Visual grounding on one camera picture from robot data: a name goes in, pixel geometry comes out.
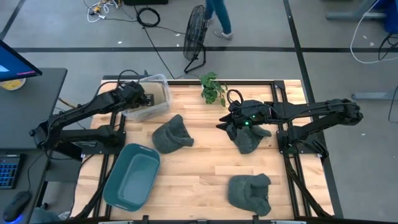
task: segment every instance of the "wooden tabletop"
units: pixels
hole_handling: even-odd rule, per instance
[[[285,86],[289,102],[306,103],[300,80],[286,80]],[[114,87],[115,84],[110,83],[101,91]],[[272,101],[268,85],[233,85],[228,88],[239,90],[245,100]],[[173,97],[171,112],[143,123],[127,121],[126,144],[137,143],[154,148],[152,133],[176,114],[182,115],[195,143],[193,147],[162,154],[159,174],[144,207],[134,213],[114,207],[111,219],[141,220],[143,215],[148,215],[151,220],[250,220],[254,213],[235,208],[227,200],[229,178],[241,174],[265,174],[271,179],[269,203],[272,210],[261,219],[292,219],[284,160],[276,140],[277,126],[262,125],[272,132],[272,137],[264,138],[254,152],[242,155],[226,132],[215,128],[220,123],[218,119],[228,114],[226,108],[219,103],[206,105],[200,97],[199,85],[170,85],[170,89]],[[94,116],[91,128],[109,124],[110,116]],[[294,125],[302,126],[309,121],[308,118],[296,119]],[[82,210],[97,189],[102,158],[94,156],[81,168],[72,216]],[[300,158],[308,190],[323,209],[333,214],[320,159],[314,154],[302,154]],[[304,215],[300,192],[298,189],[296,192],[300,214]]]

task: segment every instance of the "potted plant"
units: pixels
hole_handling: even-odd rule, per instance
[[[213,104],[217,98],[220,98],[221,105],[225,107],[225,97],[224,94],[228,87],[225,85],[225,90],[221,87],[221,84],[215,81],[217,74],[214,72],[209,72],[206,75],[200,77],[200,83],[203,87],[201,97],[206,100],[207,104]]]

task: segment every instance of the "plastic bin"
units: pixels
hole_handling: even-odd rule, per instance
[[[164,75],[158,74],[142,78],[139,80],[139,84],[144,88],[145,94],[154,94],[154,106],[142,106],[125,110],[123,111],[123,115],[127,119],[141,122],[170,112],[172,95]]]
[[[393,0],[386,8],[384,28],[388,33],[398,34],[398,0]]]
[[[139,210],[148,199],[159,166],[160,156],[156,150],[128,144],[105,185],[105,202],[129,212]]]

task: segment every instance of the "computer monitor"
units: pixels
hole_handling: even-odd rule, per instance
[[[0,82],[42,75],[42,72],[0,40]]]

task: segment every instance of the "crumpled gray cloth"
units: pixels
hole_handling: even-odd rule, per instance
[[[171,153],[184,146],[193,146],[193,139],[188,134],[181,115],[175,115],[152,135],[156,149],[164,154]]]
[[[257,149],[263,137],[271,137],[270,131],[260,128],[259,126],[243,127],[238,129],[238,135],[234,140],[241,154],[249,154]]]
[[[228,201],[236,208],[265,216],[271,211],[268,203],[270,179],[264,175],[236,175],[229,180]]]

